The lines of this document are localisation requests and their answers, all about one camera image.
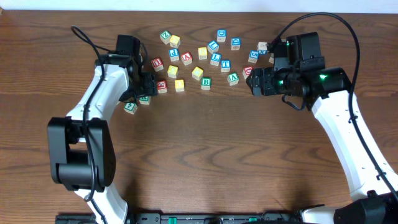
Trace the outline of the yellow O block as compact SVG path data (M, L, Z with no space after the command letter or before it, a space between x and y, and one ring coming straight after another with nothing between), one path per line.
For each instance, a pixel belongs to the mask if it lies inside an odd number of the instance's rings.
M170 65L168 70L167 70L167 75L170 78L177 78L178 76L178 67L174 65Z
M182 80L182 79L175 80L175 91L176 92L185 91L184 80Z

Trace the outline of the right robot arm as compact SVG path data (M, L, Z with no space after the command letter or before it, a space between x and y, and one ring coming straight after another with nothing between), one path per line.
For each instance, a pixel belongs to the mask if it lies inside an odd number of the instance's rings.
M254 96L292 95L303 99L326 131L345 172L352 202L341 208L315 206L299 211L304 223L397 223L397 200L382 180L397 189L397 174L379 150L342 68L293 73L252 70L246 83Z

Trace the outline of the green B block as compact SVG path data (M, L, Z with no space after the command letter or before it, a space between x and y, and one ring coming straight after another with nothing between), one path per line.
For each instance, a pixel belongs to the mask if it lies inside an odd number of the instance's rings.
M203 77L201 79L201 89L210 90L210 88L211 88L211 78Z

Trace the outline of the blue T block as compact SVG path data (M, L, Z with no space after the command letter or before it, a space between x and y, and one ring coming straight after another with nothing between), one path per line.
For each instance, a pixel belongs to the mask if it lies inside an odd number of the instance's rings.
M230 60L222 60L221 61L221 72L227 73L231 70L231 61Z

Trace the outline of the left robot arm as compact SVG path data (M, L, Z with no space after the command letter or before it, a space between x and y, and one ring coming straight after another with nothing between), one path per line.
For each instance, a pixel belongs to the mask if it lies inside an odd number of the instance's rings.
M86 201L91 214L60 214L56 223L135 223L113 180L116 155L108 123L119 103L132 113L136 101L156 94L155 76L143 61L105 55L80 102L47 125L50 173L56 184Z

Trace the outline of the green R block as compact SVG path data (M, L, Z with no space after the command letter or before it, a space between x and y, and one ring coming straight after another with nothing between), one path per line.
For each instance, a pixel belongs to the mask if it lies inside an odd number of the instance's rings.
M150 105L151 97L150 96L144 96L139 98L139 102L142 105Z

